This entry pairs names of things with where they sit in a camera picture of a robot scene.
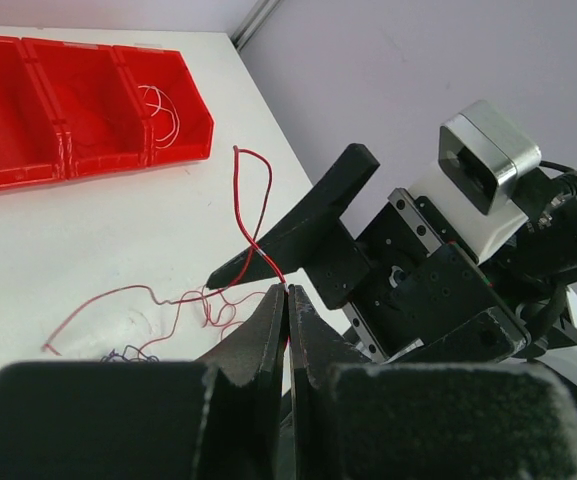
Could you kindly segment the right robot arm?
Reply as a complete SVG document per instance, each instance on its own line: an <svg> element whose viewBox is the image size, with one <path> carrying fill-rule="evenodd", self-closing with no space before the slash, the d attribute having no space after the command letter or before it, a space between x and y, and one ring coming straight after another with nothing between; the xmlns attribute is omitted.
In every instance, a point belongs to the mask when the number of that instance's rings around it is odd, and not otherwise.
<svg viewBox="0 0 577 480"><path fill-rule="evenodd" d="M341 222L378 168L346 147L262 238L208 279L251 283L303 270L325 306L345 310L376 362L534 361L577 391L577 179L536 169L511 203L520 220L490 257L464 231L476 212L395 190L358 236Z"/></svg>

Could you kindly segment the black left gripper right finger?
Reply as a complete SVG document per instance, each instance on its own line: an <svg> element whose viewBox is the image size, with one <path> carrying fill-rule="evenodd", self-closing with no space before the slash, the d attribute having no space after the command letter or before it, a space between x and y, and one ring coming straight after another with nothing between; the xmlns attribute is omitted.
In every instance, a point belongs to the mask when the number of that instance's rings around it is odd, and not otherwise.
<svg viewBox="0 0 577 480"><path fill-rule="evenodd" d="M299 479L577 479L577 407L534 365L371 363L287 298Z"/></svg>

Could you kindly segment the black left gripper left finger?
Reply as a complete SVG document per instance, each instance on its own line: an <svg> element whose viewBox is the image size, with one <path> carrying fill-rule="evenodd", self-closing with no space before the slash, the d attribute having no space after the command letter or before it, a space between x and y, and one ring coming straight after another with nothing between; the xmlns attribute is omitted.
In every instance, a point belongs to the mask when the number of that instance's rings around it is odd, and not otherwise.
<svg viewBox="0 0 577 480"><path fill-rule="evenodd" d="M286 292L194 361L0 370L0 479L271 479Z"/></svg>

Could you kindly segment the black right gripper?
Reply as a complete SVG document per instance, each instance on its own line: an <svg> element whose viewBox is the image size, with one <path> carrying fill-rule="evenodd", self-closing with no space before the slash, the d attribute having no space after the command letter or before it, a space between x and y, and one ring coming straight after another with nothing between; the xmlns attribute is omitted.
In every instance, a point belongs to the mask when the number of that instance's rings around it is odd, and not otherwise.
<svg viewBox="0 0 577 480"><path fill-rule="evenodd" d="M530 335L461 246L403 188L354 239L341 223L379 167L349 144L308 193L258 241L207 280L211 290L303 267L329 309L341 308L374 360L504 360Z"/></svg>

